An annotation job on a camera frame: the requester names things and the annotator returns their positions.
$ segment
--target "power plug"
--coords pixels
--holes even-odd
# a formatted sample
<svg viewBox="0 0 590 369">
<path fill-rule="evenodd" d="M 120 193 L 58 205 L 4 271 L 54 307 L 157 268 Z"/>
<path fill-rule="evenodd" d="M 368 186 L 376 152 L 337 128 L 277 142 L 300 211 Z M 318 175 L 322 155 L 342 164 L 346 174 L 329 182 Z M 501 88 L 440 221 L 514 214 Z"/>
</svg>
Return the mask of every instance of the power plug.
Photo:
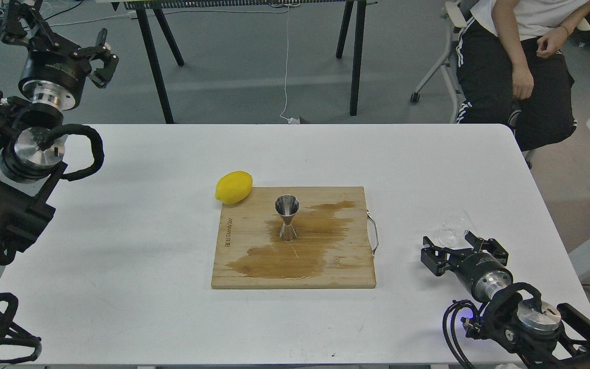
<svg viewBox="0 0 590 369">
<path fill-rule="evenodd" d="M 288 124 L 309 124 L 311 122 L 307 121 L 306 119 L 302 118 L 302 116 L 298 116 L 297 118 L 291 117 L 288 119 Z"/>
</svg>

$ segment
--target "hand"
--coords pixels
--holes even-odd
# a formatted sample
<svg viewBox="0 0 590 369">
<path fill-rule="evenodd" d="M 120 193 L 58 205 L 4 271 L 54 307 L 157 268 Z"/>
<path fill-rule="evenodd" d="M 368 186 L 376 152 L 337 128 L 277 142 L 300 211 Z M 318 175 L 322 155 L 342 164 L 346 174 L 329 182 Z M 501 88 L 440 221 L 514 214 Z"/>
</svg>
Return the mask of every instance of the hand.
<svg viewBox="0 0 590 369">
<path fill-rule="evenodd" d="M 561 26 L 555 28 L 536 41 L 536 43 L 539 45 L 538 49 L 536 50 L 536 56 L 544 59 L 553 56 L 564 46 L 564 44 L 566 44 L 567 39 L 568 30 L 566 28 Z"/>
<path fill-rule="evenodd" d="M 532 96 L 534 89 L 534 77 L 527 66 L 514 66 L 511 75 L 513 82 L 513 97 L 524 100 Z"/>
</svg>

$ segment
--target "jigger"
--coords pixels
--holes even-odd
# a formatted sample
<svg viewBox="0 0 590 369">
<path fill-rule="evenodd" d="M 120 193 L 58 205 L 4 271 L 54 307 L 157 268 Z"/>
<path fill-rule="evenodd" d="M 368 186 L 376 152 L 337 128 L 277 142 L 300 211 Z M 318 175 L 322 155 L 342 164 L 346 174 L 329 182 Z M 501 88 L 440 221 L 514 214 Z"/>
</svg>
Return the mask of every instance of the jigger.
<svg viewBox="0 0 590 369">
<path fill-rule="evenodd" d="M 284 241 L 293 241 L 297 238 L 297 233 L 295 233 L 295 228 L 293 228 L 291 222 L 299 208 L 300 202 L 292 195 L 279 196 L 275 201 L 275 210 L 284 220 L 279 230 L 279 238 Z"/>
</svg>

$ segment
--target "lemon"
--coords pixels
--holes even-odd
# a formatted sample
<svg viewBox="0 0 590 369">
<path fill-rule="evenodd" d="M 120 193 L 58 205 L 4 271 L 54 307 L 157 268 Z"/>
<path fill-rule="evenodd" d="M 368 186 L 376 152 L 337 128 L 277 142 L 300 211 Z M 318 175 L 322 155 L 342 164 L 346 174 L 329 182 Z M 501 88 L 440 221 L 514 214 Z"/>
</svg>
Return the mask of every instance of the lemon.
<svg viewBox="0 0 590 369">
<path fill-rule="evenodd" d="M 215 186 L 215 198 L 227 205 L 246 198 L 252 191 L 252 176 L 244 171 L 234 171 L 220 178 Z"/>
</svg>

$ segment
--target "wooden cutting board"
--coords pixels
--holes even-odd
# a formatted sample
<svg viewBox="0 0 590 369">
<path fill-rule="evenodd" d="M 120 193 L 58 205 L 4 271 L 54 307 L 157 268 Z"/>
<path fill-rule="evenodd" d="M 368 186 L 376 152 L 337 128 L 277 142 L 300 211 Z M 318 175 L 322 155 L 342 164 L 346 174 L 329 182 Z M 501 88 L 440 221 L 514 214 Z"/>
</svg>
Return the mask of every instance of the wooden cutting board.
<svg viewBox="0 0 590 369">
<path fill-rule="evenodd" d="M 276 199 L 297 197 L 297 239 L 279 238 Z M 213 288 L 374 288 L 363 187 L 254 187 L 223 205 Z"/>
</svg>

